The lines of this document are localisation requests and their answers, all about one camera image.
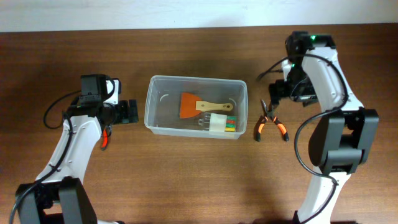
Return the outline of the orange scraper wooden handle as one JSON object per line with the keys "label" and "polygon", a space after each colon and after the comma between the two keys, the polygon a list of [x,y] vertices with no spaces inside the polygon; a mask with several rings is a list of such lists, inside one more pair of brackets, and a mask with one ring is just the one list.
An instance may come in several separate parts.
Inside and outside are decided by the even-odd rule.
{"label": "orange scraper wooden handle", "polygon": [[211,103],[203,101],[199,96],[183,92],[180,101],[180,119],[193,118],[202,112],[231,111],[234,106],[231,103]]}

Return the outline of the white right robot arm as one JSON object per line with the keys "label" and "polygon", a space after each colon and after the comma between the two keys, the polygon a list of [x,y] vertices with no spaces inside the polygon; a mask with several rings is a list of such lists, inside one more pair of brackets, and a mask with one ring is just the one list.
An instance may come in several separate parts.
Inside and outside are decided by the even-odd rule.
{"label": "white right robot arm", "polygon": [[379,116],[360,102],[343,75],[330,35],[294,31],[285,40],[287,56],[278,62],[284,77],[269,85],[271,106],[290,98],[304,106],[319,103],[321,112],[304,121],[302,129],[318,124],[308,142],[312,175],[306,197],[293,223],[330,223],[338,196],[352,174],[364,164],[376,135]]}

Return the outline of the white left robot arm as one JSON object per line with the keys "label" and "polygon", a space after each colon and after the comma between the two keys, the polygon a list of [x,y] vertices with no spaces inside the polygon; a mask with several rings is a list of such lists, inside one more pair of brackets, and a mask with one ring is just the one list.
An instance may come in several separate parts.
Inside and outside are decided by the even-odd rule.
{"label": "white left robot arm", "polygon": [[21,184],[9,223],[99,224],[83,186],[91,153],[98,141],[108,146],[112,127],[138,121],[135,100],[120,100],[121,82],[105,74],[83,75],[81,88],[62,114],[60,140],[35,181]]}

